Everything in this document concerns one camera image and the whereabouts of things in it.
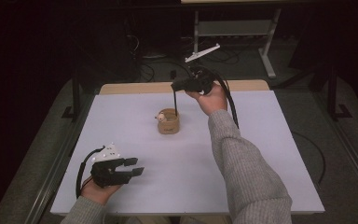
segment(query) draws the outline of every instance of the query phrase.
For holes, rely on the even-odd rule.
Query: white table surface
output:
[[[293,199],[293,214],[324,211],[273,91],[234,91],[241,135],[259,147]],[[180,132],[158,132],[155,116],[173,107],[172,93],[97,95],[78,139],[53,214],[66,215],[76,201],[80,163],[96,148],[115,143],[123,158],[138,158],[141,176],[115,193],[107,212],[117,216],[228,214],[226,188],[211,150],[199,105],[177,93]],[[91,161],[83,180],[90,176]]]

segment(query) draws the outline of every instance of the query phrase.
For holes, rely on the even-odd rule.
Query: small toy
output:
[[[155,116],[155,119],[158,120],[158,122],[165,122],[167,121],[167,118],[165,118],[164,112],[159,112],[157,116]]]

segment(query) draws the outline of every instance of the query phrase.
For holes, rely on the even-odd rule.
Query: small wooden container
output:
[[[173,134],[179,132],[180,122],[179,122],[179,112],[177,117],[175,115],[175,109],[166,108],[161,110],[159,113],[163,112],[167,120],[158,122],[158,131],[163,134]]]

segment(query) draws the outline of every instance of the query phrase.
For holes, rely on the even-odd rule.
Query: gray sleeve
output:
[[[292,200],[286,187],[258,148],[241,137],[228,112],[213,112],[208,125],[233,223],[291,223]]]
[[[104,214],[103,205],[80,196],[61,224],[101,224]]]

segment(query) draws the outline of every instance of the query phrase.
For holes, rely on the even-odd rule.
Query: metal frame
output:
[[[281,9],[275,9],[272,20],[265,21],[200,21],[199,12],[195,11],[194,19],[194,53],[199,51],[199,36],[212,35],[266,35],[267,42],[259,49],[261,60],[269,78],[276,78],[274,69],[269,61],[269,47],[271,45]]]

